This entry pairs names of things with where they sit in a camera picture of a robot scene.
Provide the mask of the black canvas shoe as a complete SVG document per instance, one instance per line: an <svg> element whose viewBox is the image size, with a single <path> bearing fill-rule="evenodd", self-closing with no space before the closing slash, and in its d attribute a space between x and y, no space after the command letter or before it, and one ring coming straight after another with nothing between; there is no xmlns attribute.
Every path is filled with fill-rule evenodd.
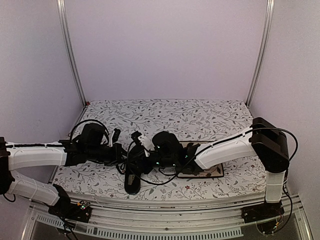
<svg viewBox="0 0 320 240"><path fill-rule="evenodd" d="M133 141L129 144L125 164L124 190L136 195L141 189L141 176L148 169L145 150Z"/></svg>

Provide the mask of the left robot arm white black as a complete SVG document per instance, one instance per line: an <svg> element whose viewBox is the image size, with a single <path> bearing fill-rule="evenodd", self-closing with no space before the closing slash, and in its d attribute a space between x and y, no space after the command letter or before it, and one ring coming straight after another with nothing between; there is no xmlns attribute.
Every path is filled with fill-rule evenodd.
<svg viewBox="0 0 320 240"><path fill-rule="evenodd" d="M63 216L74 213L69 195L57 184L45 184L17 172L18 169L39 166L72 167L86 162L104 166L121 164L126 151L118 143L121 131L91 122L82 132L69 139L53 143L15 144L0 139L0 193L13 194L42 202Z"/></svg>

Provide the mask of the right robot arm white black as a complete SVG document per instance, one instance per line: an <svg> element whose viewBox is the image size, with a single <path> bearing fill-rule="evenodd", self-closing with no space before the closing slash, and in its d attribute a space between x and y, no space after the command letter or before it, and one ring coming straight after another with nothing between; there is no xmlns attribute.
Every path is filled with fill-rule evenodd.
<svg viewBox="0 0 320 240"><path fill-rule="evenodd" d="M266 171L265 202L258 213L269 218L278 210L285 175L295 156L289 154L287 136L298 140L292 132L275 127L262 117L254 118L249 127L232 136L205 143L183 145L168 131L148 139L136 131L131 135L126 170L140 180L142 174L154 168L175 168L173 178L177 178L181 173L197 175L218 164L257 156Z"/></svg>

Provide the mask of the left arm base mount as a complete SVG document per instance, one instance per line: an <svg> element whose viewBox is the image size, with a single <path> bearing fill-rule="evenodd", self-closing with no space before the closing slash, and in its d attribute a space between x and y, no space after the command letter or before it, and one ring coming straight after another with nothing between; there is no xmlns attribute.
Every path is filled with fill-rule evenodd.
<svg viewBox="0 0 320 240"><path fill-rule="evenodd" d="M48 207L48 213L55 215L62 219L73 220L82 223L88 223L91 214L91 206L81 201L78 203L71 203L68 201L58 201L55 205Z"/></svg>

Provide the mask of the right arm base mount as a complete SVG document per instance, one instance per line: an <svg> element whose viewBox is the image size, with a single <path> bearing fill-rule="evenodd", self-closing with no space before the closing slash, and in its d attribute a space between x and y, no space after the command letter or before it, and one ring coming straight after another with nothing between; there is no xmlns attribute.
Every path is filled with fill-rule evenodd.
<svg viewBox="0 0 320 240"><path fill-rule="evenodd" d="M241 209L241 218L245 223L274 218L285 213L282 202L267 203L263 202L256 205L246 206Z"/></svg>

